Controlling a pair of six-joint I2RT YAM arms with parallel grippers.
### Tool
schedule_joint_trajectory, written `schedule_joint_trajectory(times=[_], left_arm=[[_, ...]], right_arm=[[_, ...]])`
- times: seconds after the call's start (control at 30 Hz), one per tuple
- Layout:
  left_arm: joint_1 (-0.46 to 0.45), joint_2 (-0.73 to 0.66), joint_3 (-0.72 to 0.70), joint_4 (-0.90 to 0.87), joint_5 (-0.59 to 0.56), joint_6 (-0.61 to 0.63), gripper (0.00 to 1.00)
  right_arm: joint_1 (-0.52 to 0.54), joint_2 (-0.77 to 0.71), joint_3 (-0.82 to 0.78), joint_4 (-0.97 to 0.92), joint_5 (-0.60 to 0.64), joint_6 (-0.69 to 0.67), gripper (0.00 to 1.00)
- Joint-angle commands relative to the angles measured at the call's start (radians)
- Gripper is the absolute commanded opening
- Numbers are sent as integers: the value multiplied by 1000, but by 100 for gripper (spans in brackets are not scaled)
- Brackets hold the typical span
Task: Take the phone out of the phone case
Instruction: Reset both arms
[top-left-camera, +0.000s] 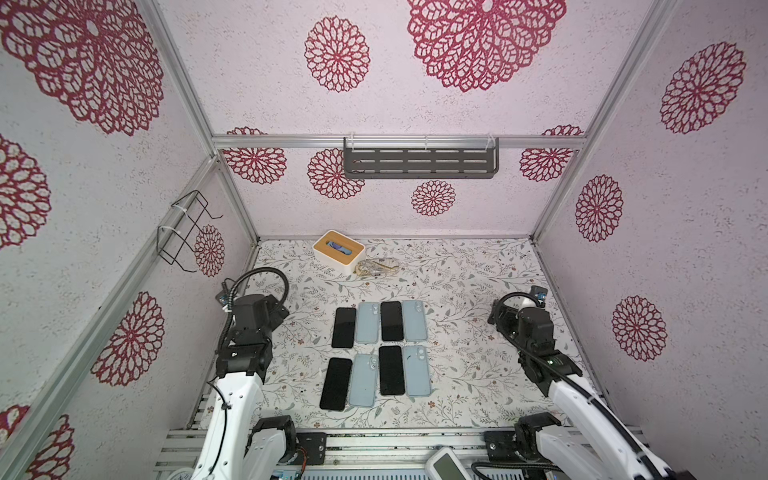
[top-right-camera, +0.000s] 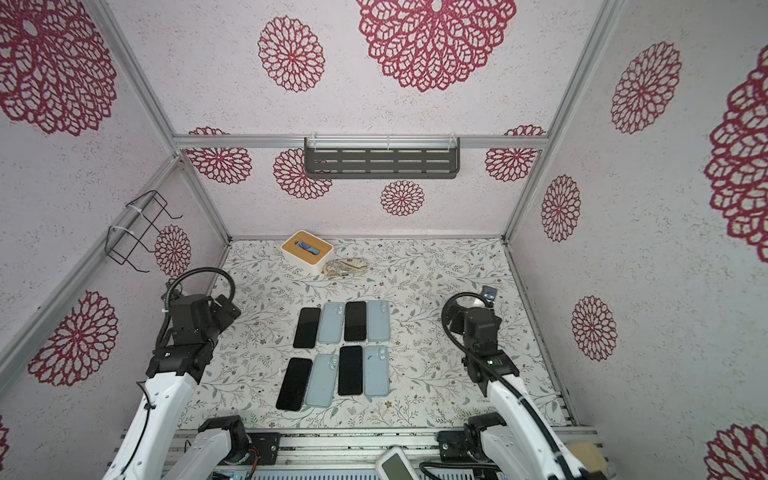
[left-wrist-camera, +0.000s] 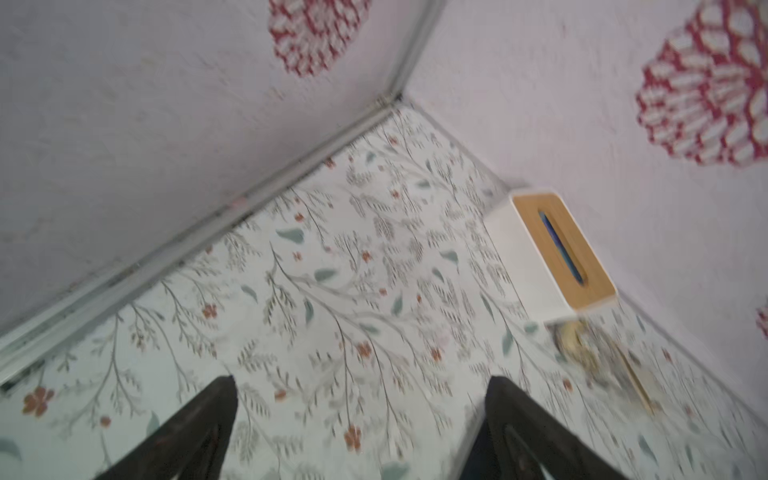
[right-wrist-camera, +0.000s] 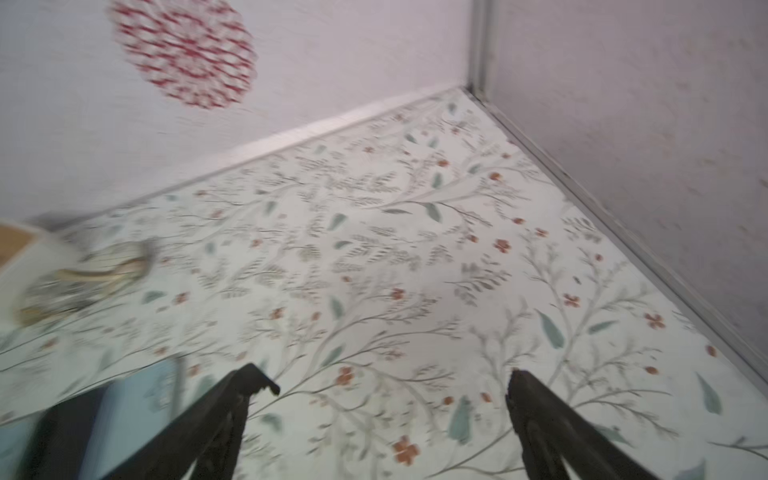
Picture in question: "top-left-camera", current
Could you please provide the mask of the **light blue phone case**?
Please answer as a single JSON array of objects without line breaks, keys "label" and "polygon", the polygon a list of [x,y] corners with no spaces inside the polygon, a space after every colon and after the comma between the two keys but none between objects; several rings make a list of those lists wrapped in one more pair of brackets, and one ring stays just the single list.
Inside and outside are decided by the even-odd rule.
[{"label": "light blue phone case", "polygon": [[421,300],[403,300],[402,318],[404,339],[408,342],[423,342],[428,338],[426,310]]},{"label": "light blue phone case", "polygon": [[355,342],[376,344],[379,341],[380,321],[380,304],[361,302],[356,309]]},{"label": "light blue phone case", "polygon": [[427,349],[420,345],[403,348],[406,394],[409,397],[427,397],[432,393]]},{"label": "light blue phone case", "polygon": [[353,359],[348,402],[353,407],[374,406],[378,385],[379,362],[374,354],[357,354]]}]

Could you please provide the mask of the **black phone with screen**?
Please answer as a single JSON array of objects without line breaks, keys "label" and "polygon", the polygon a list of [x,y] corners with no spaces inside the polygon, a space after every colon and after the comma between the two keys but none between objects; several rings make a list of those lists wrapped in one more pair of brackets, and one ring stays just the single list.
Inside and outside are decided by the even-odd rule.
[{"label": "black phone with screen", "polygon": [[405,393],[403,355],[400,346],[379,348],[379,384],[383,396]]}]

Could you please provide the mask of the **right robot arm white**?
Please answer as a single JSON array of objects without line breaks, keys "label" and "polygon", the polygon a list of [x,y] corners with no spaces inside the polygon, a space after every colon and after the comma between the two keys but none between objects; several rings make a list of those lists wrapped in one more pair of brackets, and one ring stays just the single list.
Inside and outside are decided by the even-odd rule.
[{"label": "right robot arm white", "polygon": [[515,424],[513,469],[560,471],[571,479],[676,479],[678,475],[600,399],[583,372],[556,348],[545,302],[512,292],[495,300],[489,323],[518,352],[528,380],[549,398],[586,439],[584,447],[549,413]]}]

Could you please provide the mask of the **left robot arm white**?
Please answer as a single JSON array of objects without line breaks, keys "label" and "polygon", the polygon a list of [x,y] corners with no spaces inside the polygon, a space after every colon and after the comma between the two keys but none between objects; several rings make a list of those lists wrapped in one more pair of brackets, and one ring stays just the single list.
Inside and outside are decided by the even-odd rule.
[{"label": "left robot arm white", "polygon": [[194,479],[270,479],[276,467],[296,458],[290,416],[251,423],[264,401],[272,333],[287,316],[288,310],[273,295],[246,295],[230,308],[210,381],[214,410],[193,467]]}]

